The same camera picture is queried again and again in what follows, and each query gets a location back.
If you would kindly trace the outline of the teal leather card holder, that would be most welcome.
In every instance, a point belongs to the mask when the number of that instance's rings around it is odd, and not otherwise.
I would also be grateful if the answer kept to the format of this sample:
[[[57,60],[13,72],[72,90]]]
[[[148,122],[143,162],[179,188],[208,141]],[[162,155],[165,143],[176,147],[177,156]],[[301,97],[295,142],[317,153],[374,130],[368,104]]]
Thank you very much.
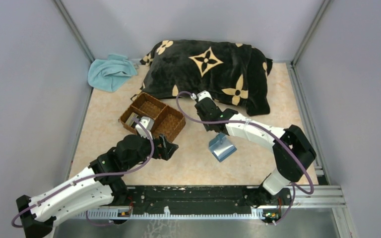
[[[208,143],[208,150],[217,159],[223,162],[237,151],[235,145],[227,138],[226,134],[219,133]]]

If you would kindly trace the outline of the woven brown divided basket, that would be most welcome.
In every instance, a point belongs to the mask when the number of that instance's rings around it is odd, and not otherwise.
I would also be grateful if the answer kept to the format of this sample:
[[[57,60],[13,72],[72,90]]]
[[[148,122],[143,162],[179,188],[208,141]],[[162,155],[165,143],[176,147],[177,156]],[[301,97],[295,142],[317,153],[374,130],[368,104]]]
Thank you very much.
[[[163,134],[169,142],[175,140],[186,124],[182,113],[147,93],[136,95],[135,100],[118,119],[118,122],[125,129],[137,134],[132,125],[132,117],[149,117],[153,119],[154,125],[150,130],[151,133],[155,136]]]

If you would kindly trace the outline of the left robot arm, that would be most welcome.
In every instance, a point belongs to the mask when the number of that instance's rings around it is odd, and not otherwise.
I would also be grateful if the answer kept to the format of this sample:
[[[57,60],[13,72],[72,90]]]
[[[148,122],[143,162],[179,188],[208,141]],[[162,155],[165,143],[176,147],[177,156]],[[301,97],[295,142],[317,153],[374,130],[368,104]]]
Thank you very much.
[[[169,160],[178,147],[162,134],[154,139],[127,135],[71,179],[43,194],[17,198],[20,227],[27,238],[43,238],[54,227],[89,209],[130,204],[122,177],[150,159]]]

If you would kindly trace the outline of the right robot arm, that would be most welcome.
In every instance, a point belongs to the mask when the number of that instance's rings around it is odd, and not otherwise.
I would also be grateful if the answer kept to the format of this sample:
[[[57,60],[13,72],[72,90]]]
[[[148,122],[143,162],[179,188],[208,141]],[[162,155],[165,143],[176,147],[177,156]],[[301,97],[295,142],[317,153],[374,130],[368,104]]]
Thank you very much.
[[[289,128],[268,126],[233,109],[222,111],[208,97],[197,100],[195,108],[207,131],[243,138],[273,153],[276,167],[255,192],[249,193],[251,205],[273,204],[284,187],[306,175],[317,156],[303,131],[296,125],[292,124]]]

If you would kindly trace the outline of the silver credit card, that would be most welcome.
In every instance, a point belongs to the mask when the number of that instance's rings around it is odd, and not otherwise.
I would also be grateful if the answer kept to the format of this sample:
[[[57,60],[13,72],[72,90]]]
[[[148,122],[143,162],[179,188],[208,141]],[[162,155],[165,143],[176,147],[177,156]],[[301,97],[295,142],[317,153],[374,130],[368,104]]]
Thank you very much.
[[[232,154],[236,148],[228,139],[225,139],[212,143],[209,150],[217,160],[223,160]]]

